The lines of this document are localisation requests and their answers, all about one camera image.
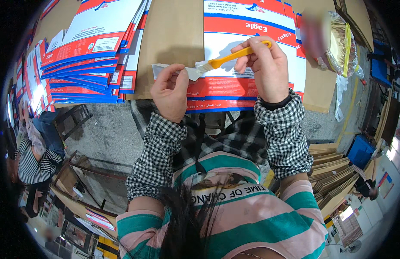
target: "yellow floor marking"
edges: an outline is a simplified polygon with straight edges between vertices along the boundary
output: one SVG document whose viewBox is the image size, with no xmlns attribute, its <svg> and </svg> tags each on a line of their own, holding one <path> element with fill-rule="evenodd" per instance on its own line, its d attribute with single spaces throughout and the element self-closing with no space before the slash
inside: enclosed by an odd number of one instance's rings
<svg viewBox="0 0 400 259">
<path fill-rule="evenodd" d="M 263 183 L 263 186 L 266 188 L 269 188 L 271 181 L 275 177 L 275 173 L 273 172 L 272 169 L 269 170 L 269 173 L 266 176 L 265 182 Z"/>
<path fill-rule="evenodd" d="M 345 119 L 344 126 L 342 127 L 342 131 L 339 134 L 339 137 L 338 137 L 338 140 L 337 140 L 338 144 L 340 143 L 343 135 L 345 134 L 345 129 L 347 128 L 349 117 L 351 117 L 351 112 L 352 112 L 352 108 L 354 107 L 354 102 L 355 102 L 355 97 L 356 97 L 356 90 L 357 90 L 357 87 L 358 87 L 358 81 L 359 81 L 358 77 L 355 77 L 355 86 L 354 86 L 354 90 L 352 91 L 351 105 L 349 106 L 347 118 Z"/>
</svg>

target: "right hand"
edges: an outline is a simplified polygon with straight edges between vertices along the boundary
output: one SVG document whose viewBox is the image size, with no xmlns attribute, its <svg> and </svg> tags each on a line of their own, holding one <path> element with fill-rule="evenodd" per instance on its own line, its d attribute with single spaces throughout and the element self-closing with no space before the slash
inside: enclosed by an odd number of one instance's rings
<svg viewBox="0 0 400 259">
<path fill-rule="evenodd" d="M 262 43 L 269 40 L 270 49 Z M 254 72 L 254 80 L 260 97 L 266 102 L 277 103 L 289 96 L 288 59 L 278 44 L 268 36 L 252 37 L 232 48 L 232 53 L 252 47 L 254 53 L 240 57 L 234 69 L 240 74 L 250 67 Z"/>
</svg>

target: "black and white striped shirt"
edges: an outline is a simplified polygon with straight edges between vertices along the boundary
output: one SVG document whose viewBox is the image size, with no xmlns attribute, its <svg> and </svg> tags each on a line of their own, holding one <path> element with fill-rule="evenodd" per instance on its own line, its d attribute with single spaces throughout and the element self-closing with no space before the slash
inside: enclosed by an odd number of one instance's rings
<svg viewBox="0 0 400 259">
<path fill-rule="evenodd" d="M 62 157 L 46 149 L 39 161 L 32 152 L 32 141 L 25 138 L 20 143 L 16 155 L 20 152 L 18 174 L 25 184 L 37 184 L 46 181 L 56 172 L 55 164 L 62 161 Z"/>
</svg>

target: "pink and green striped shirt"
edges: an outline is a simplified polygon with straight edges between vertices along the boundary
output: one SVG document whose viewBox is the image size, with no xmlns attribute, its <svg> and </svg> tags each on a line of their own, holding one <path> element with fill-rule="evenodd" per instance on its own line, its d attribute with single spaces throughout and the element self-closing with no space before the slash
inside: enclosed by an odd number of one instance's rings
<svg viewBox="0 0 400 259">
<path fill-rule="evenodd" d="M 217 195 L 214 194 L 215 186 L 192 191 L 192 200 L 199 207 L 210 199 L 218 200 L 208 258 L 229 259 L 256 247 L 267 247 L 288 259 L 316 259 L 321 255 L 327 230 L 309 181 L 296 181 L 279 199 L 259 184 L 260 170 L 247 159 L 214 152 L 199 161 L 208 172 L 208 183 L 242 176 L 240 180 L 224 186 Z M 196 184 L 203 180 L 198 178 L 194 163 L 173 175 L 174 182 L 182 180 L 184 184 Z M 117 225 L 122 244 L 121 258 L 130 259 L 129 253 L 134 255 L 137 251 L 144 258 L 158 258 L 168 220 L 167 210 L 164 218 L 150 210 L 119 215 Z"/>
</svg>

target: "yellow brush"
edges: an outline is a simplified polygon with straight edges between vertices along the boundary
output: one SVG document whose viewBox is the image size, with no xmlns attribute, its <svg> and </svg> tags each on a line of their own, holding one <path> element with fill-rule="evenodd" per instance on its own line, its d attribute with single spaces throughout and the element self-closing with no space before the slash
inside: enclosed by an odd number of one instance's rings
<svg viewBox="0 0 400 259">
<path fill-rule="evenodd" d="M 262 43 L 267 44 L 268 48 L 270 48 L 272 46 L 272 43 L 270 41 L 262 41 Z M 204 74 L 210 70 L 219 68 L 221 65 L 223 65 L 227 61 L 234 60 L 239 57 L 247 56 L 252 53 L 254 53 L 253 49 L 251 47 L 247 47 L 247 48 L 239 50 L 233 54 L 230 54 L 224 58 L 209 60 L 207 63 L 202 64 L 199 67 L 197 67 L 197 73 Z"/>
</svg>

